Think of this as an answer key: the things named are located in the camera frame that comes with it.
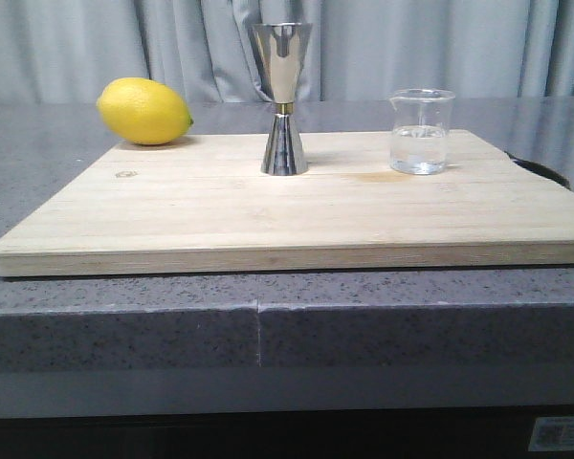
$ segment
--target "wood grain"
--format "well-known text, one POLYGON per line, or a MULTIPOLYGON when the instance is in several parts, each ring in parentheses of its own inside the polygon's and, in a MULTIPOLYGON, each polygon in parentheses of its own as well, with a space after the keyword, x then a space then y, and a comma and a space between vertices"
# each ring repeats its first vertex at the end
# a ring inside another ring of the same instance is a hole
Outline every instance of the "wood grain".
POLYGON ((470 132, 431 176, 388 132, 301 138, 294 177, 259 171, 266 135, 122 142, 0 239, 0 276, 574 263, 574 193, 470 132))

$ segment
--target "jigger gold band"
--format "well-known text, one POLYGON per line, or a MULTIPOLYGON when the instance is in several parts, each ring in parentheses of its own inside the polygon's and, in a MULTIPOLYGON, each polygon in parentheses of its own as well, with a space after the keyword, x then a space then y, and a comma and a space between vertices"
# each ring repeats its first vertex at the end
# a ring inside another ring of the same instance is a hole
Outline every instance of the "jigger gold band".
POLYGON ((294 113, 294 103, 277 103, 276 112, 279 115, 292 115, 294 113))

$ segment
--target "water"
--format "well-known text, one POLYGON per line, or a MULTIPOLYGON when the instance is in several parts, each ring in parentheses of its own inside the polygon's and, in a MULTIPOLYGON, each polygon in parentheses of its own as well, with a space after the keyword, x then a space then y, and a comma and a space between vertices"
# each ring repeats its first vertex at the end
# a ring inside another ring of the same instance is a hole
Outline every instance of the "water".
POLYGON ((429 175, 444 170, 447 137, 436 126, 402 126, 391 135, 392 168, 407 174, 429 175))

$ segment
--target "glass beaker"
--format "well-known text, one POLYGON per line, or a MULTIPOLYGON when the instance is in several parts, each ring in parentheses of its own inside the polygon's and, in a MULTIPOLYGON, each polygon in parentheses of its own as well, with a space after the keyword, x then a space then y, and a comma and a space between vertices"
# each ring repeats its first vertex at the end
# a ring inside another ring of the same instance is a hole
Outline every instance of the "glass beaker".
POLYGON ((447 164, 447 136, 455 94, 441 89, 403 89, 389 99, 395 109, 389 165, 430 175, 447 164))

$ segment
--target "curtain fold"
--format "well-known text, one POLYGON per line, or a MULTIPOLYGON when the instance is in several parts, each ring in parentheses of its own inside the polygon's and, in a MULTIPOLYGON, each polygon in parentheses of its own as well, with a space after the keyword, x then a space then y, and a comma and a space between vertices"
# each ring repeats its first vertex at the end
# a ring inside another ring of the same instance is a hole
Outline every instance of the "curtain fold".
POLYGON ((0 0, 0 103, 93 102, 117 77, 263 101, 255 22, 314 25, 298 99, 574 95, 574 0, 0 0))

